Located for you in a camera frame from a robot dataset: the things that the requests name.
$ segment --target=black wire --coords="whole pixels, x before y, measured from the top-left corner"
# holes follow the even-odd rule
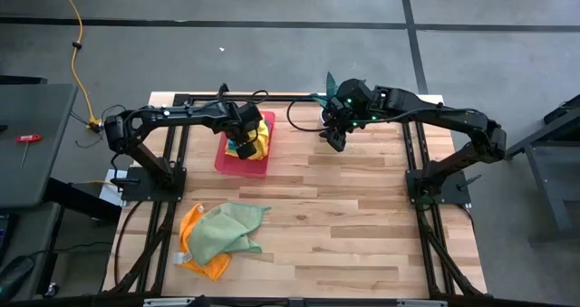
[[[99,144],[99,142],[100,142],[100,141],[102,141],[102,135],[101,135],[101,134],[98,134],[98,135],[99,135],[99,138],[98,138],[97,140],[95,140],[95,141],[94,141],[93,143],[91,143],[91,144],[83,145],[83,144],[79,143],[79,141],[78,141],[78,140],[76,140],[76,141],[74,142],[74,144],[75,144],[77,147],[81,148],[81,149],[90,149],[90,148],[92,148],[93,146],[95,146],[95,145]]]
[[[475,233],[475,223],[473,222],[473,217],[471,216],[471,213],[469,212],[469,210],[466,207],[464,207],[462,204],[457,204],[457,207],[462,209],[463,212],[465,212],[465,214],[468,216],[469,221],[471,221],[471,229],[473,229],[473,233]]]
[[[321,96],[318,96],[317,98],[328,101],[328,99],[323,98]],[[288,105],[288,108],[286,109],[286,118],[288,119],[288,123],[290,123],[290,125],[292,125],[292,127],[294,127],[297,130],[310,131],[310,132],[320,132],[320,131],[328,130],[327,128],[317,129],[317,130],[309,130],[309,129],[305,129],[305,128],[299,127],[296,124],[294,124],[294,122],[290,118],[290,109],[292,109],[292,106],[294,106],[296,103],[297,103],[297,100],[294,100],[294,101],[290,102],[290,104]]]
[[[433,208],[433,206],[434,206],[434,205],[435,205],[435,204],[431,204],[431,205],[429,205],[429,206],[427,206],[427,207],[425,207],[425,208],[419,208],[419,206],[417,206],[417,209],[418,209],[420,212],[427,212],[427,211],[430,211],[430,210]]]
[[[115,281],[115,285],[119,284],[118,266],[119,266],[119,248],[121,248],[121,239],[125,234],[125,228],[127,227],[129,219],[131,219],[131,216],[133,215],[133,213],[135,213],[137,207],[139,207],[141,203],[143,203],[143,201],[137,202],[137,204],[135,204],[135,206],[131,208],[131,210],[127,214],[127,217],[125,218],[125,221],[123,222],[123,226],[121,227],[121,231],[119,232],[119,237],[117,238],[117,245],[115,247],[115,257],[113,259],[113,278]]]
[[[52,252],[54,252],[54,253],[63,253],[63,252],[68,252],[68,251],[70,251],[70,250],[72,250],[74,248],[91,247],[91,246],[94,246],[94,245],[112,245],[112,243],[111,242],[92,242],[90,244],[78,244],[78,245],[72,245],[70,247],[63,248],[63,249],[53,249]],[[39,251],[36,251],[36,252],[34,252],[32,254],[27,255],[27,257],[33,257],[36,254],[42,254],[42,253],[47,253],[47,252],[49,252],[48,249],[43,249],[43,250],[39,250]]]
[[[81,116],[79,116],[76,112],[71,110],[71,117],[75,118],[76,120],[78,120],[80,123],[83,123],[85,125],[89,125],[89,122],[87,122],[86,120],[84,120],[83,118],[81,118]]]
[[[258,127],[256,127],[256,129],[254,130],[256,132],[256,136],[254,137],[254,139],[252,139],[248,142],[249,144],[253,144],[255,141],[257,141],[257,137],[258,137],[257,129],[258,129]]]
[[[199,110],[203,110],[203,109],[205,109],[205,108],[207,108],[207,107],[211,107],[212,105],[216,105],[216,104],[218,104],[218,103],[228,103],[228,102],[229,102],[229,103],[236,103],[236,102],[245,102],[245,103],[252,103],[252,104],[260,104],[260,103],[262,103],[262,102],[266,101],[266,100],[268,99],[268,97],[270,96],[270,93],[269,93],[268,91],[266,91],[266,90],[258,90],[258,91],[255,91],[255,92],[253,92],[253,93],[250,95],[250,97],[255,97],[255,96],[258,94],[258,93],[265,93],[266,95],[264,96],[264,98],[263,98],[263,99],[261,99],[261,100],[258,100],[258,101],[249,100],[249,99],[236,99],[236,100],[229,100],[229,99],[218,99],[218,100],[214,100],[214,101],[209,101],[209,102],[207,102],[206,104],[204,104],[204,105],[202,105],[202,106],[200,106],[200,107],[194,108],[194,109],[192,110],[192,112],[199,111]]]
[[[380,120],[351,120],[351,122],[360,122],[360,123],[365,123],[365,124],[380,123],[380,122],[393,122],[393,121],[398,121],[398,120],[404,119],[406,117],[416,115],[416,114],[418,114],[420,112],[424,112],[424,111],[435,111],[435,112],[440,112],[441,114],[463,113],[463,112],[481,113],[475,109],[445,109],[445,110],[442,110],[439,108],[418,108],[415,110],[410,110],[410,111],[404,112],[404,113],[400,114],[399,116],[392,117],[392,118],[380,119]]]
[[[115,165],[115,159],[117,159],[117,158],[119,157],[119,155],[120,155],[120,153],[115,153],[115,155],[114,155],[114,156],[112,156],[112,159],[111,159],[111,165],[112,165],[112,168],[113,168],[113,170],[115,170],[115,171],[114,171],[114,173],[113,173],[113,176],[112,176],[111,182],[112,182],[113,180],[117,179],[117,172],[119,171],[119,169],[117,168],[117,165]],[[121,192],[121,189],[120,189],[119,187],[117,187],[117,192],[118,192],[118,193],[120,193],[120,192]]]
[[[123,111],[127,111],[127,108],[125,108],[125,106],[124,106],[124,105],[122,105],[122,104],[113,104],[113,105],[111,105],[109,108],[107,108],[107,109],[105,109],[105,110],[103,110],[103,111],[102,111],[102,113],[101,113],[101,121],[102,121],[102,122],[104,122],[104,121],[105,121],[105,113],[106,113],[108,110],[115,109],[115,108],[121,108],[121,109],[123,109]]]

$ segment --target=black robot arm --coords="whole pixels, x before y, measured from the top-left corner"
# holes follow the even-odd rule
[[[247,133],[255,130],[262,115],[255,104],[238,107],[231,101],[211,101],[200,107],[155,108],[145,106],[110,116],[104,123],[109,148],[137,161],[158,184],[171,185],[173,170],[167,158],[156,157],[143,140],[156,128],[203,125],[217,134],[223,131],[237,144],[240,158],[248,158],[256,149]]]
[[[423,194],[439,194],[451,174],[477,162],[499,161],[506,151],[506,132],[485,114],[422,101],[402,89],[377,86],[371,91],[364,82],[351,79],[341,84],[325,112],[330,118],[321,136],[339,152],[344,149],[347,132],[378,122],[418,121],[467,134],[471,142],[462,149],[423,166],[417,177],[417,188]]]

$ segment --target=red screwdriver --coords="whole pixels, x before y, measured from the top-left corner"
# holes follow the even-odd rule
[[[38,134],[31,134],[31,135],[21,135],[16,137],[17,143],[26,143],[26,147],[24,148],[24,154],[22,156],[22,162],[20,162],[20,169],[24,166],[24,161],[26,160],[26,153],[28,152],[28,144],[35,143],[38,141],[43,140],[43,137]]]

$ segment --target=black mounting bracket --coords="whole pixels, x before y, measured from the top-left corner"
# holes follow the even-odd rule
[[[160,184],[142,167],[131,167],[127,171],[127,179],[131,184],[123,186],[124,201],[147,202],[179,202],[185,188],[188,174],[186,168],[173,168],[172,184]]]
[[[458,171],[445,179],[441,192],[435,195],[430,194],[421,187],[422,170],[407,170],[405,174],[407,180],[407,191],[412,205],[429,204],[468,204],[471,203],[463,171]]]

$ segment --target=wooden table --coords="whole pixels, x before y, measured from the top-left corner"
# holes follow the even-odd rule
[[[150,104],[170,105],[174,94],[153,92]],[[439,95],[421,98],[442,101]],[[214,159],[219,135],[203,127],[190,129],[185,160],[188,180],[173,226],[163,294],[428,297],[417,218],[408,203],[403,176],[407,158],[401,125],[377,124],[356,130],[348,135],[344,152],[336,153],[317,133],[292,128],[285,116],[287,104],[265,102],[259,106],[276,115],[265,179],[217,173]],[[298,103],[292,110],[292,120],[304,128],[319,128],[319,116],[320,108],[314,103]],[[448,130],[425,125],[425,133],[431,158],[445,158],[454,152]],[[165,129],[155,130],[146,141],[159,156],[166,134]],[[176,142],[179,134],[180,130],[176,132]],[[420,168],[419,154],[416,159]],[[172,264],[181,218],[196,203],[208,210],[226,201],[272,207],[262,226],[251,235],[264,252],[234,254],[230,266],[216,282]],[[151,206],[143,203],[128,223],[121,243],[120,276],[143,249]],[[123,209],[119,227],[128,212],[128,207]],[[469,219],[456,206],[441,206],[441,218],[450,255],[473,284],[485,292]],[[443,288],[439,259],[434,259],[438,283]],[[112,261],[111,257],[105,290],[113,285]],[[148,288],[157,256],[151,261]]]

